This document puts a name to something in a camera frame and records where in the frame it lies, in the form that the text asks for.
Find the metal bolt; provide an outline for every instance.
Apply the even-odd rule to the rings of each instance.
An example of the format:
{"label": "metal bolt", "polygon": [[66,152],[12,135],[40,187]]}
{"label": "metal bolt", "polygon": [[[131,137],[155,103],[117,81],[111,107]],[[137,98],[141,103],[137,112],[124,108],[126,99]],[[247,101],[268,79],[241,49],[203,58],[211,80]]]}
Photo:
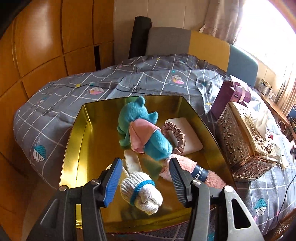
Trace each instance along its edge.
{"label": "metal bolt", "polygon": [[62,185],[62,186],[59,187],[59,190],[61,192],[66,191],[67,190],[67,186],[66,185]]}
{"label": "metal bolt", "polygon": [[99,179],[93,179],[93,180],[91,180],[91,184],[92,185],[98,185],[100,183],[101,183],[101,181]]}
{"label": "metal bolt", "polygon": [[233,187],[231,186],[225,186],[224,189],[226,192],[233,192]]}
{"label": "metal bolt", "polygon": [[201,182],[201,180],[196,180],[196,179],[194,179],[194,180],[192,180],[192,183],[193,183],[194,185],[200,185],[202,182]]}

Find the pink bandana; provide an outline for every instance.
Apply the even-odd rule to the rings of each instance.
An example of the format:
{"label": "pink bandana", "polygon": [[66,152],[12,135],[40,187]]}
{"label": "pink bandana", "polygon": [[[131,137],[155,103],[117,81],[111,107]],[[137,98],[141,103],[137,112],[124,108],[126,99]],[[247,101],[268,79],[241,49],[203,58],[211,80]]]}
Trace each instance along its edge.
{"label": "pink bandana", "polygon": [[132,150],[137,153],[144,153],[144,145],[157,130],[160,130],[160,128],[147,120],[139,118],[132,121],[129,127]]}

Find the navy blue label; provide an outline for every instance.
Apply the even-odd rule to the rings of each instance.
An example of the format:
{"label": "navy blue label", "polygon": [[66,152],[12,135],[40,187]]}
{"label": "navy blue label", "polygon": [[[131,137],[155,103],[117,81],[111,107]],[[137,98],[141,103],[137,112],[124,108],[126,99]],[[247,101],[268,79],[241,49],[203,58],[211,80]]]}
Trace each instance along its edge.
{"label": "navy blue label", "polygon": [[202,168],[199,165],[196,165],[195,168],[193,169],[193,172],[191,173],[194,179],[201,180],[203,183],[206,181],[208,174],[209,174],[208,170]]}

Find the gray plaid bedspread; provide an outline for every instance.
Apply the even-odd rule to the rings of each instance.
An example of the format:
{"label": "gray plaid bedspread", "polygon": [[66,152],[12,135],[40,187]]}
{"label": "gray plaid bedspread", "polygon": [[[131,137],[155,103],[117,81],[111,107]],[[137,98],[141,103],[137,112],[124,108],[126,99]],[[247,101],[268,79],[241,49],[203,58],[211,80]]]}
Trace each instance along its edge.
{"label": "gray plaid bedspread", "polygon": [[[65,147],[80,107],[87,102],[138,95],[182,95],[215,136],[216,121],[209,112],[225,72],[206,61],[183,54],[171,56],[141,56],[101,71],[77,74],[53,81],[34,94],[15,114],[14,134],[32,167],[50,186],[56,188],[62,168]],[[266,108],[259,95],[251,92],[250,105],[256,110]],[[262,234],[277,225],[296,207],[296,165],[289,153],[290,143],[281,133],[269,112],[268,129],[275,143],[283,150],[290,167],[275,166],[251,183],[237,182],[237,192],[245,202]],[[141,238],[184,238],[186,224],[172,228],[125,236]],[[209,240],[213,237],[210,227]]]}

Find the window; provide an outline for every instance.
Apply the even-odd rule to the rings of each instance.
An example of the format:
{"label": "window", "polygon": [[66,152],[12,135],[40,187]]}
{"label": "window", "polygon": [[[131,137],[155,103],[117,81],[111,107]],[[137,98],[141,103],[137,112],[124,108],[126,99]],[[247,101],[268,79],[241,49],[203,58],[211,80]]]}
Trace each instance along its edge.
{"label": "window", "polygon": [[277,76],[290,76],[296,64],[296,34],[268,0],[247,0],[236,45],[254,55]]}

